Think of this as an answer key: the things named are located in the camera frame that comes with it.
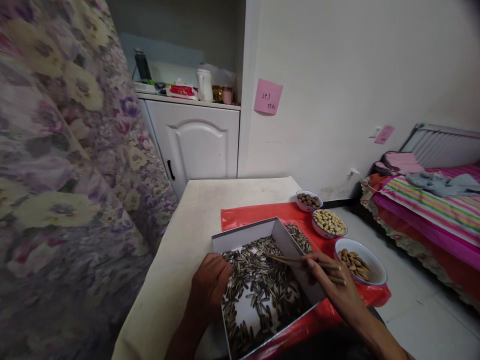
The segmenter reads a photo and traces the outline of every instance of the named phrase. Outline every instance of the floral curtain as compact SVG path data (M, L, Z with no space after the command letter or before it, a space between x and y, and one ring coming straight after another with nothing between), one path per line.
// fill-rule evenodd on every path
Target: floral curtain
M108 356L176 206L104 0L0 1L0 358Z

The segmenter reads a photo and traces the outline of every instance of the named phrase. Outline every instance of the countertop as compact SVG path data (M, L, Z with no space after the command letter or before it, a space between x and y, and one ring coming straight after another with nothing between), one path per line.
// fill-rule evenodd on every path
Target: countertop
M143 100L155 100L155 101L162 101L162 102L166 102L166 103L186 104L186 105L203 106L203 107L207 107L207 108L217 108L217 109L240 111L240 106L234 106L234 105L225 105L225 104L220 104L220 103L215 103L215 102L187 100L187 99L182 99L182 98L179 98L179 97L161 96L161 95L149 94L149 93L145 93L145 92L137 92L136 94L137 94L139 99L143 99Z
M190 180L115 344L112 360L163 359L182 319L192 276L222 231L220 210L295 201L289 177ZM223 325L209 327L196 359L227 355Z

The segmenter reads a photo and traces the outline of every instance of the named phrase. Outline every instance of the tile floor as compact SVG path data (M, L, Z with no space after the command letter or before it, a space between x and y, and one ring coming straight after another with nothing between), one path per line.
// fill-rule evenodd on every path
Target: tile floor
M348 224L348 237L385 265L391 298L377 311L400 345L416 360L480 359L480 315L392 239L346 207L332 210Z

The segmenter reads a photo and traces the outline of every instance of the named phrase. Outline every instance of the pink label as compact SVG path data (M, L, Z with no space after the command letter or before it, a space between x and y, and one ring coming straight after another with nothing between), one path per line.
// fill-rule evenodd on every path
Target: pink label
M283 85L259 78L256 87L255 107L253 109L262 113L275 115L279 107L280 96L282 95L283 89Z
M376 137L374 141L375 144L385 144L385 142L389 139L390 135L392 135L394 130L395 128L393 126L385 125Z

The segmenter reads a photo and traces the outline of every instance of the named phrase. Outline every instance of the striped bedsheet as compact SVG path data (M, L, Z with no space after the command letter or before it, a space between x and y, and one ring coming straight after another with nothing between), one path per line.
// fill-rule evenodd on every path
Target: striped bedsheet
M480 167L474 165L427 171L448 178L470 174L480 182ZM480 270L480 196L443 198L412 187L405 176L391 176L373 200L433 243Z

